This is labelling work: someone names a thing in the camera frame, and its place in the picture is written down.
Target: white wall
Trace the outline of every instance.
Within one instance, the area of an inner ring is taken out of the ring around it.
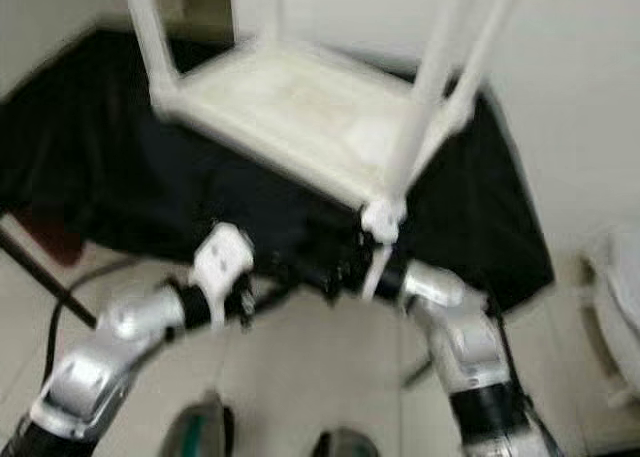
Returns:
[[[234,0],[256,28],[260,0]],[[347,50],[415,61],[439,0],[286,0],[291,28]],[[519,0],[491,80],[550,247],[640,210],[640,0]]]
[[[0,97],[121,0],[0,0]]]

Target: tiled floor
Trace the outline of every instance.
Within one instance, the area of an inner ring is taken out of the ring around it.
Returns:
[[[80,268],[65,271],[14,223],[3,224],[65,282],[116,256],[92,247]],[[169,271],[184,268],[146,262],[80,295],[97,310],[118,289],[153,284]],[[0,434],[7,435],[38,391],[52,302],[4,255],[0,281]],[[575,292],[547,291],[510,317],[509,334],[549,427],[568,455],[584,456],[640,436],[640,417],[606,410],[578,306]],[[61,349],[83,335],[64,314]],[[321,430],[342,424],[366,431],[384,456],[455,456],[459,438],[438,380],[399,390],[402,371],[425,350],[418,332],[387,308],[344,299],[330,309],[301,291],[249,333],[203,331],[162,354],[141,375],[97,455],[157,455],[175,414],[216,388],[237,414],[238,456],[305,456]]]

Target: white plastic stool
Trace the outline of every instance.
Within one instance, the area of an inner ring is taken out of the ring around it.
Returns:
[[[285,39],[282,0],[269,0],[254,42],[181,76],[155,0],[128,1],[157,111],[359,209],[403,202],[442,142],[466,123],[512,0],[496,0],[446,102],[454,37],[471,0],[445,0],[414,86]]]

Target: black cloth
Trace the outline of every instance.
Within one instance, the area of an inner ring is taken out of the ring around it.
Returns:
[[[173,40],[181,71],[230,46]],[[393,262],[417,258],[506,309],[553,280],[518,160],[486,96],[413,187]],[[64,216],[102,245],[190,261],[215,220],[260,255],[295,258],[318,228],[350,228],[353,211],[152,112],[132,33],[98,30],[40,69],[0,106],[0,207]],[[322,220],[322,225],[310,222]]]

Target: white object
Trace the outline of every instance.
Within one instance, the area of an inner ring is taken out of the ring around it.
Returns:
[[[586,304],[620,372],[607,382],[609,404],[619,407],[640,398],[640,225],[617,225],[586,253],[596,274]]]
[[[415,86],[288,40],[282,0],[265,1],[255,42],[179,76],[155,1],[128,1],[157,111],[359,209],[404,200],[441,143],[465,124],[512,0],[496,0],[446,102],[455,37],[471,0],[444,0]]]
[[[224,301],[233,285],[253,268],[253,248],[231,224],[218,224],[196,251],[189,280],[200,287],[211,312],[211,325],[224,325]]]

